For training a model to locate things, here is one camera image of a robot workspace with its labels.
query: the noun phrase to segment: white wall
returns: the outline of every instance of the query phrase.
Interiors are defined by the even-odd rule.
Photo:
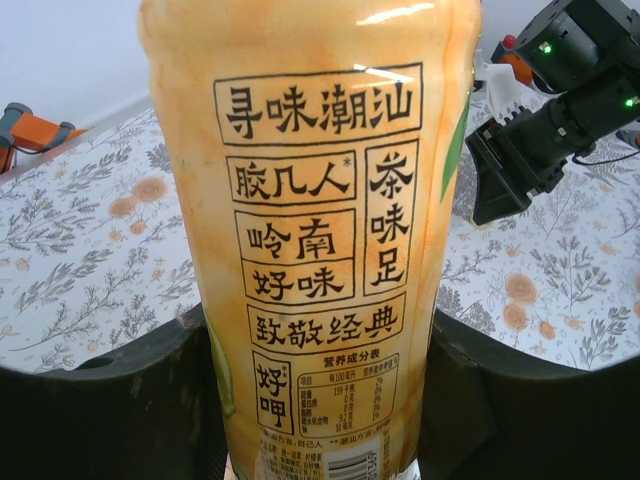
[[[625,1],[640,10],[640,0]],[[0,107],[22,102],[39,116],[86,127],[146,94],[147,63],[135,31],[139,0],[0,3]],[[548,3],[483,0],[485,54]]]

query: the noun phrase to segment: green leaf graphic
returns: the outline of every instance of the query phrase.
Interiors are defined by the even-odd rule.
[[[451,145],[449,146],[449,152],[447,153],[447,160],[444,164],[444,172],[442,174],[442,192],[440,194],[440,202],[444,200],[444,196],[447,193],[447,188],[451,183],[451,179],[456,173],[458,165],[460,164],[460,156],[462,154],[462,145],[464,144],[464,134],[467,128],[467,118],[469,117],[469,106],[471,105],[471,95],[467,96],[467,105],[464,107],[464,111],[458,121],[458,126],[451,139]]]
[[[211,323],[209,324],[209,338],[211,339],[211,355],[213,356],[213,367],[216,371],[218,381],[218,393],[220,394],[220,405],[222,406],[222,414],[226,418],[231,418],[236,413],[236,407],[233,404],[233,376],[231,375],[231,367],[227,355],[222,349],[220,340],[216,332],[213,330]]]

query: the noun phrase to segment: black cable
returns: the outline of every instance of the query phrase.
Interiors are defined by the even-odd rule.
[[[628,160],[628,159],[630,159],[630,158],[633,158],[633,157],[635,157],[636,155],[640,155],[640,150],[638,150],[638,151],[637,151],[637,152],[635,152],[635,153],[630,153],[629,155],[626,155],[626,156],[624,156],[624,157],[616,158],[616,159],[614,159],[614,160],[605,160],[605,161],[603,161],[603,162],[586,163],[586,162],[583,162],[583,161],[581,161],[581,160],[578,160],[578,155],[574,155],[574,156],[573,156],[573,158],[571,159],[571,161],[572,161],[573,163],[575,163],[576,165],[581,165],[581,166],[583,166],[583,167],[593,167],[593,166],[596,166],[596,165],[608,165],[608,164],[610,164],[610,163],[621,162],[621,161],[623,161],[623,160]]]
[[[40,155],[41,153],[44,153],[44,152],[45,152],[45,150],[44,150],[44,149],[43,149],[43,150],[36,150],[36,151],[32,151],[32,150],[25,150],[25,149],[24,149],[24,148],[22,148],[22,147],[13,147],[13,148],[15,148],[16,150],[18,150],[19,152],[24,153],[25,155]]]

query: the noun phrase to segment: floral tablecloth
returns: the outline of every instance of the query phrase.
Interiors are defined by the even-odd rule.
[[[468,131],[489,116],[474,100]],[[629,151],[611,137],[589,161]],[[475,182],[465,150],[440,308],[581,369],[640,352],[640,162],[570,165],[552,194],[486,228],[469,220]],[[74,368],[199,302],[151,109],[0,185],[0,205],[4,366]]]

